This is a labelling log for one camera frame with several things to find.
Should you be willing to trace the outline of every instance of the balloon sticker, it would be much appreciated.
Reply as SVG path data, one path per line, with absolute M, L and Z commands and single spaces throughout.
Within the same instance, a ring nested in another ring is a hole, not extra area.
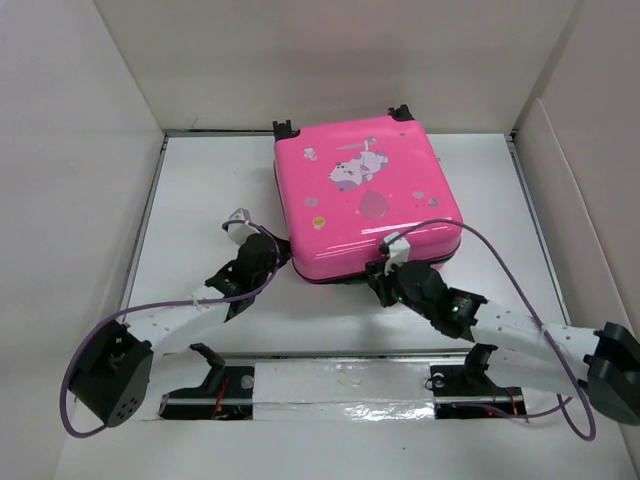
M 322 227 L 324 227 L 324 224 L 326 223 L 324 217 L 316 217 L 313 219 L 313 226 L 315 227 L 316 230 L 320 230 Z
M 389 203 L 378 192 L 367 190 L 360 199 L 360 214 L 364 217 L 375 220 L 384 217 L 389 211 Z

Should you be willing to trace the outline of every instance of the white table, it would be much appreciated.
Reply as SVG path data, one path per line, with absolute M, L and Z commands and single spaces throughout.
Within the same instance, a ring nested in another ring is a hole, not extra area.
M 564 322 L 504 137 L 430 138 L 465 221 L 494 243 L 542 318 Z M 236 246 L 219 226 L 237 207 L 286 237 L 272 146 L 268 137 L 170 139 L 131 304 L 182 298 L 234 258 Z M 524 310 L 493 257 L 468 233 L 442 274 L 452 286 Z M 223 354 L 468 348 L 403 307 L 381 309 L 364 286 L 308 285 L 291 266 L 251 309 L 206 332 L 203 341 Z M 552 404 L 548 395 L 527 398 L 531 411 Z M 582 418 L 577 402 L 572 411 Z M 78 428 L 93 425 L 83 409 L 74 421 Z M 68 439 L 56 478 L 635 478 L 618 426 L 598 417 L 598 427 L 596 442 L 585 444 L 560 416 L 545 428 L 496 420 L 131 420 L 87 441 Z

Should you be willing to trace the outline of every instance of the suitcase shell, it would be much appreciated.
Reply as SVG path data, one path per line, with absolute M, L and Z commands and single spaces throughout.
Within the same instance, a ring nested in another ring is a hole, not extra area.
M 429 218 L 462 221 L 426 133 L 406 105 L 378 118 L 291 129 L 274 122 L 275 174 L 293 264 L 313 283 L 362 278 L 384 237 Z M 461 229 L 408 236 L 410 260 L 439 265 Z

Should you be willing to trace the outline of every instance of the yellow sticker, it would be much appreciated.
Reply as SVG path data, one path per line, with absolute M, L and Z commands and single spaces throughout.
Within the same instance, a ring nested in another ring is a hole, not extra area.
M 324 217 L 316 217 L 313 219 L 313 226 L 317 229 L 320 230 L 322 227 L 324 227 L 324 224 L 326 223 Z

